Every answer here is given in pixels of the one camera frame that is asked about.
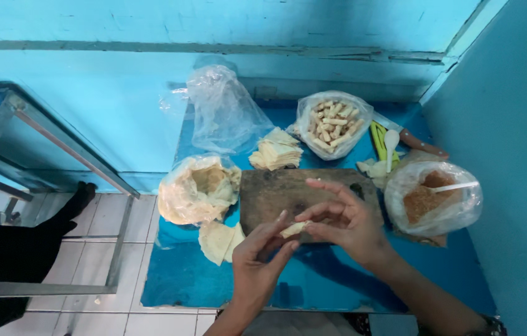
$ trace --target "blue table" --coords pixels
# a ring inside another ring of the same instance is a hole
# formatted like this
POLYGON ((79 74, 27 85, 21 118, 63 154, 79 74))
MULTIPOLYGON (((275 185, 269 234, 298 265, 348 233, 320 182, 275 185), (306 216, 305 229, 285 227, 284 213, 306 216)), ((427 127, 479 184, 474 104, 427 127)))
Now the blue table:
MULTIPOLYGON (((296 117, 296 101, 258 100, 274 125, 286 128, 296 117)), ((418 103, 372 103, 376 111, 407 127, 422 141, 431 136, 418 103)), ((194 113, 187 109, 179 140, 178 162, 205 151, 191 146, 194 113)), ((344 158, 323 161, 303 145, 301 168, 355 168, 357 161, 375 157, 369 132, 344 158)), ((232 156, 243 170, 252 169, 248 156, 232 156)), ((231 207, 225 223, 239 220, 240 202, 231 207)), ((409 263, 426 277, 477 312, 496 315, 496 306, 484 279, 467 230, 449 234, 447 248, 434 248, 397 237, 388 239, 409 263)), ((160 218, 158 239, 151 255, 141 303, 146 307, 183 306, 218 308, 232 297, 232 266, 218 267, 207 260, 197 242, 192 225, 178 226, 160 218)), ((302 246, 280 275, 268 306, 271 309, 323 311, 406 312, 406 306, 387 286, 362 269, 338 246, 302 246)))

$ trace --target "white plastic spoon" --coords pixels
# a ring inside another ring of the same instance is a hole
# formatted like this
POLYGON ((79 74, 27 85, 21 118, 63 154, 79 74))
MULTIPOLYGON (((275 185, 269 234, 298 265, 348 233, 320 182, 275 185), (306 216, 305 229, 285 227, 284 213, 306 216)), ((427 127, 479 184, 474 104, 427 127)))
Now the white plastic spoon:
POLYGON ((466 188, 466 187, 475 187, 478 184, 479 182, 458 183, 458 184, 447 185, 444 187, 430 188, 430 190, 432 193, 435 194, 435 193, 439 193, 440 191, 453 190, 453 189, 466 188))
POLYGON ((394 130, 388 130, 386 135, 383 136, 383 144, 386 146, 387 155, 386 156, 386 172, 389 173, 392 171, 392 154, 394 149, 400 141, 400 134, 394 130))

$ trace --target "wrapper scrap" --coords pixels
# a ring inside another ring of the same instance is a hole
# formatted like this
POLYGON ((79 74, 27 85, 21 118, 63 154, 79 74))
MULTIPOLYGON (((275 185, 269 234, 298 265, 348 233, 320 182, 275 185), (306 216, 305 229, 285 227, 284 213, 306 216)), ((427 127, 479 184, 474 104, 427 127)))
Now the wrapper scrap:
POLYGON ((158 210, 175 224, 222 220, 238 200, 241 170, 227 156, 188 156, 159 184, 158 210))

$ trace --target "hand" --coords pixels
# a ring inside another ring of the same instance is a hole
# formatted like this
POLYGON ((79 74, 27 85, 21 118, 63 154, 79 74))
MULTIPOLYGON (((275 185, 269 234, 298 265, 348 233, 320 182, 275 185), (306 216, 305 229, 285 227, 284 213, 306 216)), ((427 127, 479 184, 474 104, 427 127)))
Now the hand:
POLYGON ((297 236, 283 239, 279 235, 290 225, 287 214, 284 210, 274 223, 259 225, 234 249, 234 292, 230 305, 256 315, 269 301, 280 273, 299 247, 299 242, 294 240, 297 236), (270 254, 280 247, 274 259, 266 263, 270 254))
POLYGON ((297 222, 311 220, 304 227, 314 239, 323 239, 342 247, 361 266, 375 272, 386 267, 396 252, 383 228, 373 222, 371 211, 349 188, 337 182, 307 179, 312 188, 334 193, 338 200, 316 204, 294 218, 297 222), (329 219, 328 224, 319 223, 329 219))

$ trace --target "brown ground filling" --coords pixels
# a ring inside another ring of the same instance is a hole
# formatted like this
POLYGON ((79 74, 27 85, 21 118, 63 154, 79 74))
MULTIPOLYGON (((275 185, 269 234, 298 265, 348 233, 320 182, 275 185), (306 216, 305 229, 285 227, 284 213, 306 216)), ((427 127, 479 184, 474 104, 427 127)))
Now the brown ground filling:
POLYGON ((454 177, 445 172, 437 170, 431 172, 425 178, 424 182, 407 194, 404 199, 404 208, 409 217, 411 226, 416 226, 419 220, 428 212, 439 207, 453 195, 462 195, 460 189, 442 191, 440 193, 432 193, 430 188, 444 187, 446 185, 456 184, 454 177))

